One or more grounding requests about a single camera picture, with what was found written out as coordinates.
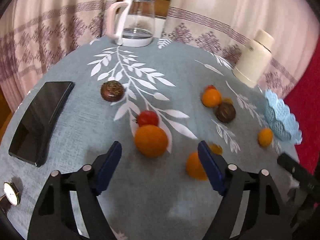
scalloped bowl rim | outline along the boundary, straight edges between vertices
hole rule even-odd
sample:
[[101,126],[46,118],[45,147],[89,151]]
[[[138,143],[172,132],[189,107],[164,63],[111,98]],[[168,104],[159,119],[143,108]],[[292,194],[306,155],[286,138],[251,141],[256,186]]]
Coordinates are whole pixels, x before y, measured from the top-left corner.
[[[289,112],[288,115],[293,116],[294,121],[298,123],[298,130],[295,130],[295,131],[292,131],[292,132],[288,131],[288,130],[286,129],[284,123],[282,122],[282,120],[277,119],[275,108],[274,108],[273,106],[271,106],[271,104],[270,104],[270,101],[269,101],[270,98],[269,98],[269,97],[272,96],[272,95],[275,95],[275,96],[276,96],[276,103],[277,103],[278,101],[280,101],[280,102],[282,101],[283,104],[284,104],[285,106],[287,106],[287,105],[284,103],[283,99],[281,99],[281,98],[279,99],[279,98],[278,98],[278,95],[277,95],[276,93],[272,92],[271,90],[266,90],[265,93],[264,93],[264,96],[265,96],[266,99],[267,99],[267,107],[272,110],[272,112],[273,112],[273,114],[274,114],[274,117],[275,117],[275,120],[277,120],[277,121],[279,121],[279,122],[281,123],[283,130],[284,130],[285,132],[287,132],[288,134],[290,134],[290,140],[289,140],[289,141],[292,142],[292,143],[294,143],[294,144],[300,144],[300,143],[302,142],[302,132],[301,132],[301,130],[299,130],[299,122],[296,120],[295,115],[294,115],[293,113]],[[299,139],[293,138],[294,135],[297,135],[297,136],[299,137]]]

light blue bowl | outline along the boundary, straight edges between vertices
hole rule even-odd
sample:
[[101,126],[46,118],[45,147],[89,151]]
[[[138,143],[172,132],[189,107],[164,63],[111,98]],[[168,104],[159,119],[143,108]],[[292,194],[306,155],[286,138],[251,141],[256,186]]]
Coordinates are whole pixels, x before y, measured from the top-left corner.
[[278,99],[277,94],[271,90],[266,90],[264,95],[267,99],[265,119],[274,135],[281,141],[300,144],[302,133],[294,114],[290,113],[289,106],[285,105],[282,99]]

white lid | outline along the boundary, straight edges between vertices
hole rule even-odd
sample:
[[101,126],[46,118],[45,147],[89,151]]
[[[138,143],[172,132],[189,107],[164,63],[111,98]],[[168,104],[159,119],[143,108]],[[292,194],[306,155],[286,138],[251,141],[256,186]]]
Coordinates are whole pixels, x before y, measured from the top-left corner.
[[271,47],[275,39],[269,33],[263,30],[258,30],[254,40],[261,43],[268,50],[271,50]]

dark brown ball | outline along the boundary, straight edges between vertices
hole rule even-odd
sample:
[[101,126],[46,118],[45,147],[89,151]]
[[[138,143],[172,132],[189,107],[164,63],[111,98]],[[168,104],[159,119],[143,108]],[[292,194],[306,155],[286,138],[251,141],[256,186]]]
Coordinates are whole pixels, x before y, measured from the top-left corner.
[[100,93],[104,100],[116,102],[124,96],[124,87],[118,81],[108,81],[102,84]]
[[220,122],[229,123],[236,117],[236,110],[232,104],[223,102],[216,110],[216,117]]

white cylindrical container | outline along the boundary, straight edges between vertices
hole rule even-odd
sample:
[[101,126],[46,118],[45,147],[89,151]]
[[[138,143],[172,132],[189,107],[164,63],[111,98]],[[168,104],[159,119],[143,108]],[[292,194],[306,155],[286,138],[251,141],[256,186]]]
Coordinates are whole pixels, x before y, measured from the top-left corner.
[[273,37],[263,30],[258,30],[255,38],[248,41],[242,51],[233,74],[248,87],[254,88],[271,60]]

